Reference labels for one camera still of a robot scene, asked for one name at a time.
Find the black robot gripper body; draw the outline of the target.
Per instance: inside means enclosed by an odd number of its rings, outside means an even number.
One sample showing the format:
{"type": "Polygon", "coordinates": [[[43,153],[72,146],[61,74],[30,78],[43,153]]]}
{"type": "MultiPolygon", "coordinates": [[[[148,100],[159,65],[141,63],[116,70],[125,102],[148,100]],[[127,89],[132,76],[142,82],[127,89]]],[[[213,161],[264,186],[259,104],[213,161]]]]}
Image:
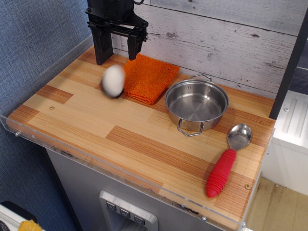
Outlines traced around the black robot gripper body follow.
{"type": "Polygon", "coordinates": [[[134,12],[134,6],[141,4],[142,0],[89,0],[86,9],[88,27],[146,41],[148,22],[134,12]]]}

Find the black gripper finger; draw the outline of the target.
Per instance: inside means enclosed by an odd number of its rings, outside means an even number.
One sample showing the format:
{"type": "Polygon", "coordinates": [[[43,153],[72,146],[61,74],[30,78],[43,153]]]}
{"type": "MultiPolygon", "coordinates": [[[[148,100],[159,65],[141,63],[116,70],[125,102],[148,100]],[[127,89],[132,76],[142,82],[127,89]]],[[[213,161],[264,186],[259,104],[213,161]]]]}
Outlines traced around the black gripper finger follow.
{"type": "Polygon", "coordinates": [[[131,35],[128,37],[128,57],[135,60],[137,54],[141,51],[143,39],[140,36],[131,35]]]}
{"type": "Polygon", "coordinates": [[[102,65],[113,55],[111,33],[96,27],[91,27],[96,63],[102,65]]]}

